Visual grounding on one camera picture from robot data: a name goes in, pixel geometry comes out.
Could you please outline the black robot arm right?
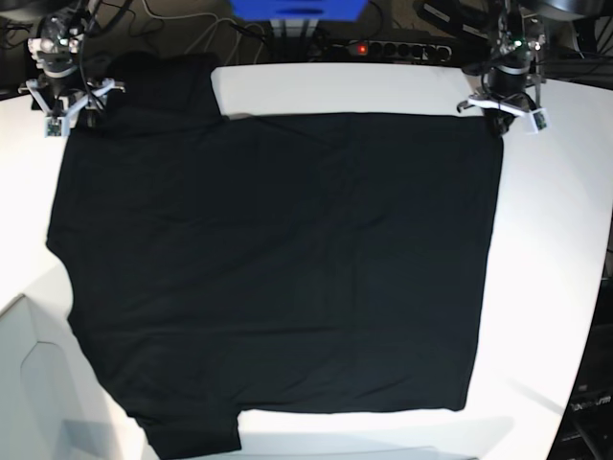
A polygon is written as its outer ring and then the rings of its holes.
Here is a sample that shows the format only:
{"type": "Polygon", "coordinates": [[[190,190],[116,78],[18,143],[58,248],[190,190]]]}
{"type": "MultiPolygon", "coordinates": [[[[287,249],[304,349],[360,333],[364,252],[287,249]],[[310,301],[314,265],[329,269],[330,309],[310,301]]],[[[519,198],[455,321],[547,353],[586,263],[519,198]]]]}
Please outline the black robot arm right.
{"type": "Polygon", "coordinates": [[[83,110],[102,114],[112,91],[125,84],[112,78],[92,79],[85,73],[86,39],[98,34],[100,1],[76,1],[46,15],[40,31],[28,40],[28,51],[40,71],[18,89],[33,98],[43,114],[43,136],[66,138],[83,110]]]}

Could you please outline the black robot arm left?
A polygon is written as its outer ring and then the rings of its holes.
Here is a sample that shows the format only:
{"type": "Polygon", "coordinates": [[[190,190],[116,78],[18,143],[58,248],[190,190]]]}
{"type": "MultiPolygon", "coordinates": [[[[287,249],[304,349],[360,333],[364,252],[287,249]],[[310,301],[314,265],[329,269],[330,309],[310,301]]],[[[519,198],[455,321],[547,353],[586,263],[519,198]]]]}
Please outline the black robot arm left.
{"type": "Polygon", "coordinates": [[[545,22],[584,18],[589,7],[581,1],[487,1],[478,9],[460,1],[418,1],[415,11],[470,45],[461,70],[479,82],[457,110],[480,109],[489,131],[501,137],[517,119],[526,120],[534,132],[547,126],[541,105],[545,22]]]}

